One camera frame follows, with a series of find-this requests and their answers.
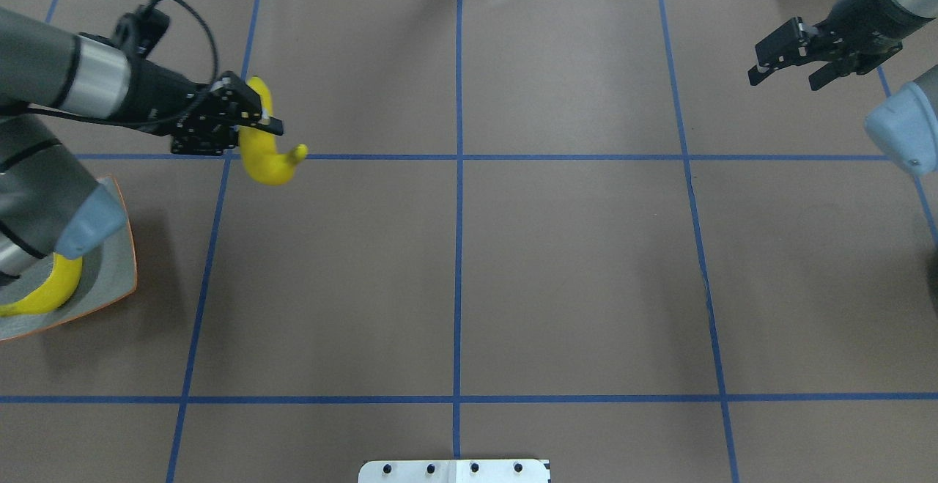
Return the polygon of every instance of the yellow banana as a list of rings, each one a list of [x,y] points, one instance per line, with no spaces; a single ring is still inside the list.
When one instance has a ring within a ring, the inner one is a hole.
[[[261,103],[267,114],[274,114],[274,103],[270,89],[264,80],[254,76],[248,86],[261,95]],[[271,133],[247,126],[238,127],[238,146],[241,160],[251,179],[264,185],[283,185],[294,176],[296,165],[306,158],[309,149],[305,144],[296,146],[288,153],[277,153],[277,138]]]
[[[59,309],[78,289],[80,279],[81,258],[65,259],[53,254],[53,270],[43,285],[17,302],[0,306],[0,316],[43,314]]]

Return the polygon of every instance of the white mounting plate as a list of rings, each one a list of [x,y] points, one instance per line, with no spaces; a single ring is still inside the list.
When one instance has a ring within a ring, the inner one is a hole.
[[[367,462],[358,483],[550,483],[549,460]]]

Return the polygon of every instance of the electrical cable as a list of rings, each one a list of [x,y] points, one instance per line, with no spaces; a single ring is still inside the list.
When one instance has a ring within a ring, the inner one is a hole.
[[[147,6],[144,8],[143,15],[149,15],[155,6],[160,4],[162,1],[166,0],[149,0]],[[161,119],[152,119],[147,120],[146,122],[114,122],[113,120],[108,119],[96,119],[92,117],[83,117],[81,115],[73,115],[64,111],[56,111],[54,109],[42,109],[42,108],[26,108],[23,110],[24,113],[30,113],[33,115],[45,115],[48,117],[56,117],[66,120],[76,120],[76,122],[87,122],[92,123],[92,125],[113,125],[113,126],[124,126],[124,127],[138,127],[145,125],[160,125],[161,123],[174,122],[183,118],[185,115],[190,114],[195,108],[198,108],[200,103],[205,100],[205,97],[208,96],[209,89],[212,89],[212,84],[215,83],[215,79],[218,77],[218,48],[215,46],[215,37],[212,35],[212,29],[208,28],[208,24],[205,23],[205,19],[199,15],[198,12],[195,12],[195,9],[188,5],[184,0],[169,0],[177,3],[179,6],[185,9],[188,13],[192,15],[192,18],[199,23],[199,26],[202,27],[202,30],[205,32],[205,36],[208,38],[208,45],[212,51],[212,78],[205,84],[205,87],[199,89],[194,97],[192,97],[192,102],[190,105],[186,106],[183,110],[179,111],[177,114],[171,117],[164,117]]]

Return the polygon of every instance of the blue tape line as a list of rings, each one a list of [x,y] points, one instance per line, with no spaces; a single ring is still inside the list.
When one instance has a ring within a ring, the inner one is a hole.
[[[885,72],[882,71],[882,66],[878,66],[876,72],[880,76],[880,83],[882,84],[882,90],[885,92],[885,97],[889,98],[892,96],[892,89],[889,89],[889,82],[885,79]]]
[[[668,13],[664,0],[659,2],[661,29],[664,33],[664,48],[668,57],[668,73],[671,77],[671,98],[674,101],[674,118],[677,121],[677,133],[684,156],[684,179],[687,183],[687,198],[690,200],[690,217],[693,220],[694,240],[697,243],[697,260],[703,277],[703,290],[706,293],[706,310],[710,326],[710,346],[713,349],[714,368],[717,373],[717,388],[720,390],[720,409],[723,412],[723,433],[726,436],[726,452],[730,462],[730,475],[733,483],[739,483],[739,469],[736,463],[736,444],[733,439],[733,424],[730,420],[730,405],[726,399],[726,383],[723,378],[723,360],[720,357],[720,337],[717,336],[717,318],[713,309],[713,294],[710,290],[710,277],[707,273],[704,237],[701,235],[700,217],[697,214],[697,196],[694,194],[693,175],[690,171],[690,152],[687,149],[687,135],[684,133],[684,115],[681,111],[680,91],[677,89],[677,74],[674,72],[674,55],[671,50],[671,33],[668,29]]]
[[[456,0],[456,258],[453,283],[453,459],[462,456],[459,395],[462,392],[462,2]]]
[[[882,71],[882,67],[877,67],[876,71],[880,76],[882,92],[885,93],[887,98],[892,96],[892,89],[889,88],[889,81],[885,78],[885,72]],[[931,205],[928,204],[928,197],[925,195],[922,180],[918,177],[912,177],[912,181],[915,183],[915,193],[918,193],[918,202],[922,205],[922,213],[925,213],[925,222],[928,223],[928,231],[931,232],[931,242],[934,243],[935,246],[938,246],[938,228],[935,226],[935,218],[931,213]]]
[[[885,155],[688,155],[693,161],[888,161]]]
[[[173,153],[78,153],[81,160],[224,160],[221,156],[173,155]],[[241,159],[240,153],[231,155]],[[677,153],[309,153],[307,159],[320,161],[682,161]],[[693,161],[850,161],[882,162],[885,155],[779,155],[778,153],[693,153]]]
[[[212,220],[212,232],[208,238],[208,252],[205,256],[205,269],[202,272],[202,286],[199,290],[199,303],[195,310],[195,323],[192,326],[192,337],[188,345],[188,359],[185,361],[185,376],[183,379],[182,396],[177,413],[177,426],[173,434],[173,447],[170,450],[170,462],[166,469],[166,482],[172,483],[175,477],[175,466],[179,457],[179,446],[182,442],[182,430],[185,426],[185,407],[188,405],[188,393],[192,386],[192,370],[195,367],[195,354],[199,348],[199,336],[202,334],[202,314],[205,310],[205,299],[208,296],[208,284],[212,275],[212,265],[215,260],[215,245],[218,242],[218,226],[221,222],[221,213],[224,209],[225,190],[228,187],[228,173],[231,170],[231,158],[225,159],[221,170],[221,184],[218,186],[218,199],[215,200],[215,217]]]
[[[254,11],[251,13],[251,25],[248,27],[248,42],[244,46],[244,59],[241,60],[241,78],[248,76],[248,63],[251,63],[251,49],[254,48],[254,28],[257,26],[257,11],[261,8],[261,0],[254,0]]]
[[[190,404],[451,404],[449,395],[401,396],[192,396]]]
[[[46,13],[46,23],[53,22],[53,15],[56,14],[56,6],[58,5],[58,0],[53,0],[49,4],[49,12]]]
[[[630,402],[720,402],[718,395],[464,395],[463,404],[599,404]]]
[[[730,402],[795,402],[795,400],[938,400],[934,392],[867,392],[867,393],[752,393],[728,395]]]
[[[463,155],[467,161],[679,161],[684,157],[680,155],[667,155],[667,153],[651,153],[650,155],[565,155],[565,153],[482,153],[482,155]]]
[[[2,395],[0,404],[178,404],[180,397],[123,395]]]
[[[248,44],[245,46],[244,63],[241,66],[241,76],[248,71],[248,63],[251,60],[251,40],[254,38],[254,27],[257,23],[257,13],[261,7],[261,0],[254,0],[254,8],[251,10],[251,28],[248,29]],[[205,269],[202,272],[202,286],[199,290],[199,303],[195,311],[195,322],[192,325],[192,337],[190,347],[188,347],[188,359],[185,361],[185,378],[182,386],[182,399],[179,402],[179,412],[177,414],[177,426],[173,435],[173,447],[170,451],[169,465],[166,469],[166,483],[173,483],[175,479],[175,467],[179,457],[179,446],[182,442],[182,430],[185,426],[185,409],[188,405],[188,393],[192,386],[192,370],[195,367],[195,355],[199,348],[199,336],[202,333],[202,315],[205,310],[205,300],[208,296],[208,284],[212,275],[212,264],[215,260],[215,246],[218,242],[218,227],[221,225],[222,210],[225,205],[225,191],[228,188],[228,174],[231,171],[232,156],[224,157],[225,164],[221,169],[221,182],[218,185],[218,199],[215,200],[215,217],[212,219],[211,236],[208,238],[208,252],[205,255]]]
[[[320,161],[455,161],[456,155],[420,153],[309,153],[307,159]]]
[[[798,400],[938,400],[938,392],[741,393],[691,395],[401,395],[401,396],[189,396],[187,404],[629,404],[636,402],[798,402]],[[182,397],[112,395],[4,395],[0,404],[179,404]]]

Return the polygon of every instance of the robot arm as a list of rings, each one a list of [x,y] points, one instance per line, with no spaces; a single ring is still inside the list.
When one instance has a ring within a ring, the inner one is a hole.
[[[71,34],[0,8],[0,103],[7,100],[7,115],[37,113],[170,135],[171,151],[181,155],[234,148],[232,126],[282,135],[282,122],[265,113],[260,95],[231,71],[218,76],[211,32],[182,0],[207,30],[213,78],[198,84],[148,62],[170,21],[155,9],[159,1],[124,15],[111,38]]]
[[[35,114],[171,136],[181,155],[222,155],[237,126],[282,135],[261,96],[213,56],[207,84],[147,55],[170,19],[150,0],[110,38],[71,34],[0,8],[0,286],[56,252],[83,256],[126,223],[124,210]]]
[[[792,65],[827,62],[808,78],[812,90],[841,76],[874,71],[902,40],[938,16],[938,0],[838,0],[827,19],[792,18],[756,45],[750,84]]]
[[[792,18],[756,45],[755,86],[791,65],[827,64],[810,75],[812,90],[841,76],[874,71],[902,49],[902,39],[938,16],[938,0],[838,0],[814,26]],[[938,66],[902,86],[871,112],[865,129],[905,172],[938,170]]]

